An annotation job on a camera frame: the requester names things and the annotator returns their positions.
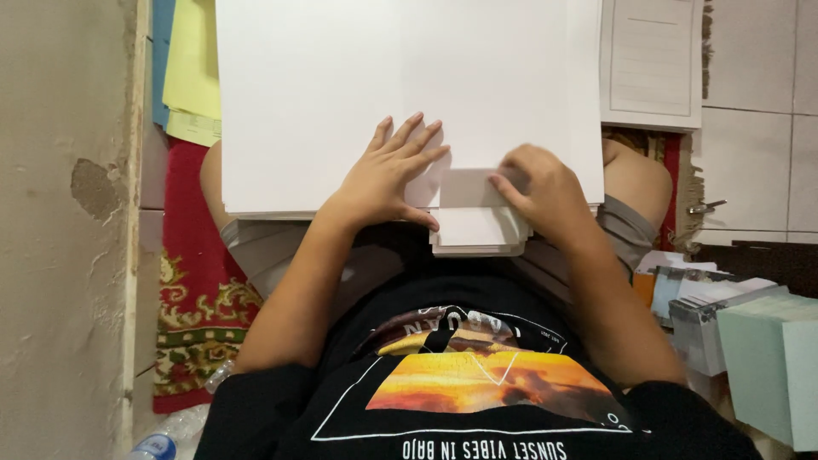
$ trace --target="yellow paper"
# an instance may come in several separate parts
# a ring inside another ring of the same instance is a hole
[[[214,0],[176,0],[162,102],[177,111],[222,119]]]
[[[170,110],[168,128],[169,136],[193,142],[205,147],[212,147],[222,138],[222,122],[205,116]]]

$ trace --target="white wall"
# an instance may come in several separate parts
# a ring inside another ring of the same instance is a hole
[[[112,458],[133,0],[0,3],[0,458]]]

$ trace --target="blue paper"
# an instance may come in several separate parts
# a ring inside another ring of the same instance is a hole
[[[168,68],[170,51],[170,32],[173,29],[173,10],[176,0],[153,0],[153,88],[152,101],[154,123],[162,129],[168,125],[170,109],[162,103],[164,91],[164,72]]]

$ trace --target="forearm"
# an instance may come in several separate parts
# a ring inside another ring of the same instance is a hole
[[[593,363],[622,388],[651,380],[685,384],[676,352],[628,284],[605,232],[594,225],[561,249],[574,318]]]
[[[321,211],[289,268],[247,332],[238,372],[285,364],[315,367],[329,328],[330,306],[355,237]]]

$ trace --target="metal clip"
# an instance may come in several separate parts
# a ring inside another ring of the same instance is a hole
[[[713,203],[707,203],[706,205],[697,205],[691,206],[687,208],[687,214],[708,214],[712,213],[716,210],[716,206],[721,206],[727,204],[727,200],[721,201],[714,201]]]

